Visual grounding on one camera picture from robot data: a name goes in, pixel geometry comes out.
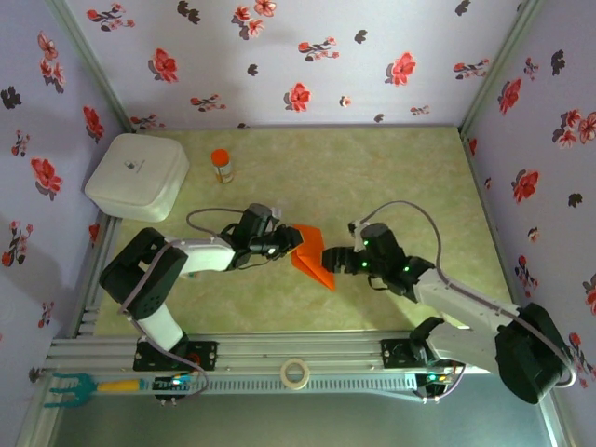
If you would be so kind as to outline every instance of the metal extrusion frame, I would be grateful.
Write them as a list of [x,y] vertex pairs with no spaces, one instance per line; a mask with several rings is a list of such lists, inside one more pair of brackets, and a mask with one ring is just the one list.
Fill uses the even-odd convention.
[[[64,0],[46,0],[62,29],[71,37],[84,64],[96,79],[98,86],[106,96],[118,119],[126,130],[130,124],[111,89],[101,66],[82,35]],[[544,0],[528,0],[510,35],[493,64],[493,70],[477,95],[461,129],[464,145],[467,144],[466,133],[473,120],[486,103],[489,91],[494,88],[494,80],[506,65],[508,54],[515,48],[527,33],[532,18],[536,15]],[[497,253],[502,252],[502,244],[494,231],[494,220],[484,208]],[[47,354],[45,368],[63,373],[92,373],[102,378],[155,378],[157,373],[134,372],[132,362],[136,352],[137,338],[95,337],[95,321],[97,320],[103,290],[99,286],[99,274],[111,259],[117,239],[120,220],[103,215],[101,219],[101,244],[93,252],[86,280],[82,289],[82,297],[75,310],[75,318],[68,328],[68,336],[72,338],[56,339]],[[506,271],[507,283],[512,284]],[[239,392],[295,392],[283,387],[276,389],[254,389],[255,387],[276,386],[281,364],[289,358],[300,358],[306,361],[313,375],[314,391],[318,392],[378,392],[392,395],[398,391],[413,388],[413,377],[416,373],[443,373],[443,369],[411,369],[399,372],[384,370],[380,340],[386,338],[407,337],[408,332],[281,332],[281,333],[248,333],[248,334],[213,334],[199,335],[195,340],[210,340],[219,343],[218,361],[215,371],[210,372],[214,383],[213,392],[230,394]],[[477,368],[469,368],[466,373],[485,373]],[[239,384],[251,384],[253,389],[242,389]],[[54,428],[60,422],[61,409],[45,409],[46,402],[59,401],[60,396],[49,393],[51,387],[68,386],[68,380],[57,379],[45,374],[38,381],[34,399],[29,407],[23,423],[18,447],[48,447],[55,436]],[[155,394],[152,389],[145,389],[142,394]],[[540,404],[544,415],[551,445],[567,447],[575,445],[569,426],[562,418],[556,396],[546,396]]]

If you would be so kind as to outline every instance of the jar lid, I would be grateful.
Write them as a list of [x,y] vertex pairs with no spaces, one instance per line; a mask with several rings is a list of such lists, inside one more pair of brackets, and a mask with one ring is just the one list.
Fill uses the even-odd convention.
[[225,166],[230,162],[230,155],[225,149],[216,149],[211,152],[211,161],[215,166]]

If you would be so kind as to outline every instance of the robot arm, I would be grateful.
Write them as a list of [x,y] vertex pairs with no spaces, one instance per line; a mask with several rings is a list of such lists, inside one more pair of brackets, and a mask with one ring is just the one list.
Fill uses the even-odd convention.
[[[409,355],[415,359],[451,359],[483,368],[530,403],[538,403],[569,368],[564,341],[541,306],[498,303],[446,277],[433,263],[406,256],[384,223],[348,228],[355,246],[325,250],[322,263],[328,271],[367,275],[373,289],[429,305],[469,327],[462,330],[442,318],[427,319],[411,334]],[[383,289],[373,286],[377,279],[385,284]]]
[[103,270],[100,284],[161,349],[184,357],[187,337],[164,303],[178,276],[239,269],[253,255],[284,256],[303,240],[297,229],[277,223],[268,207],[251,204],[217,237],[175,240],[145,228]]

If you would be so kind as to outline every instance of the yellow handle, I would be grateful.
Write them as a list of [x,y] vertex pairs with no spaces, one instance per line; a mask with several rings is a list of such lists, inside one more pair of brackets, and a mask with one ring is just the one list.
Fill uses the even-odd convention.
[[121,392],[139,391],[142,387],[142,379],[119,380],[117,382],[103,382],[97,385],[100,392]]

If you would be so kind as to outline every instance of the grey cable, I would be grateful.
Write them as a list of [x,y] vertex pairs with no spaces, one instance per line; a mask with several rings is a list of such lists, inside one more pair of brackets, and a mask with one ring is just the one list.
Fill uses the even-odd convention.
[[199,214],[200,212],[207,212],[207,211],[239,212],[240,214],[242,214],[244,212],[242,210],[233,210],[231,208],[203,208],[201,210],[194,210],[194,211],[189,212],[188,215],[186,216],[186,223],[188,224],[188,226],[190,226],[191,228],[195,228],[198,231],[203,231],[205,233],[209,233],[213,237],[218,236],[217,233],[214,232],[213,230],[209,230],[209,228],[203,228],[202,226],[198,226],[198,225],[195,225],[194,223],[190,222],[190,218],[193,217],[195,214]]
[[[149,276],[151,275],[151,273],[153,272],[153,270],[156,268],[157,262],[159,261],[159,259],[163,256],[163,254],[170,249],[171,247],[176,247],[178,246],[178,244],[180,244],[182,241],[179,239],[176,240],[172,240],[171,242],[167,243],[166,245],[164,245],[161,250],[159,250],[156,254],[156,256],[153,258],[153,261],[151,262],[151,264],[149,265],[149,267],[147,268],[147,271],[144,273],[144,275],[141,277],[141,280],[139,281],[139,283],[136,285],[136,287],[132,290],[132,292],[129,294],[129,296],[127,297],[126,300],[124,300],[124,303],[122,303],[122,305],[120,306],[120,308],[118,308],[118,314],[125,314],[127,313],[127,309],[129,308],[130,303],[132,303],[132,300],[134,300],[137,295],[139,294],[139,292],[142,289],[142,286],[145,285],[145,283],[147,282],[147,279],[149,278]],[[187,243],[192,243],[194,242],[193,239],[186,239],[184,242]],[[189,394],[188,396],[195,396],[195,395],[199,395],[201,393],[203,393],[204,391],[206,391],[209,388],[210,385],[210,381],[209,381],[209,377],[207,376],[207,373],[205,372],[205,370],[203,368],[201,368],[200,366],[198,366],[196,363],[188,360],[188,359],[184,359],[180,356],[177,356],[176,354],[172,354],[169,351],[166,351],[163,347],[161,347],[160,345],[158,345],[148,334],[147,332],[145,332],[145,330],[141,327],[141,325],[133,318],[130,319],[130,322],[132,323],[132,325],[137,328],[137,331],[139,331],[141,333],[141,335],[143,335],[146,339],[147,342],[149,342],[149,345],[151,345],[154,349],[156,349],[157,351],[159,351],[160,353],[162,353],[163,355],[170,357],[171,359],[174,359],[180,363],[184,363],[185,365],[188,365],[190,368],[192,368],[193,370],[198,371],[199,373],[201,373],[203,375],[203,377],[205,377],[205,385],[203,387],[201,387],[198,391]]]
[[458,287],[458,286],[452,284],[449,281],[449,279],[446,277],[446,275],[443,273],[442,269],[440,268],[440,257],[442,255],[442,241],[440,238],[439,228],[437,227],[437,224],[435,223],[434,219],[423,208],[421,208],[420,206],[416,205],[415,203],[409,202],[407,200],[392,200],[390,202],[387,202],[384,205],[381,205],[379,208],[374,210],[371,214],[369,214],[364,219],[362,219],[361,222],[368,221],[378,211],[382,210],[385,207],[388,207],[389,205],[397,204],[397,203],[403,203],[405,205],[409,205],[411,207],[416,208],[418,211],[420,211],[427,218],[428,222],[432,226],[432,229],[435,232],[435,237],[437,238],[437,260],[435,261],[435,266],[437,267],[437,273],[439,274],[439,278],[441,279],[441,281],[443,281],[445,283],[445,286],[465,295],[466,297],[474,300],[475,302],[477,302],[481,305],[484,305],[485,307],[488,307],[489,309],[491,309],[494,312],[503,314],[507,318],[510,318],[513,321],[515,321],[516,323],[518,323],[520,326],[522,326],[526,331],[531,333],[533,336],[535,336],[544,345],[546,345],[552,352],[555,353],[555,355],[561,360],[561,362],[567,367],[567,370],[569,371],[569,378],[566,381],[557,383],[556,386],[559,388],[567,388],[569,386],[572,386],[576,382],[576,370],[575,370],[574,366],[571,364],[571,361],[569,360],[567,355],[562,350],[560,350],[557,346],[555,346],[555,344],[552,343],[548,339],[548,337],[546,337],[544,334],[542,334],[542,332],[535,329],[534,326],[532,326],[528,322],[524,321],[523,319],[519,318],[517,315],[514,315],[511,312],[507,311],[500,305],[496,305],[494,303],[486,301],[482,297],[480,297],[474,293],[471,293],[469,291],[466,291],[466,290],[462,289],[461,287]]

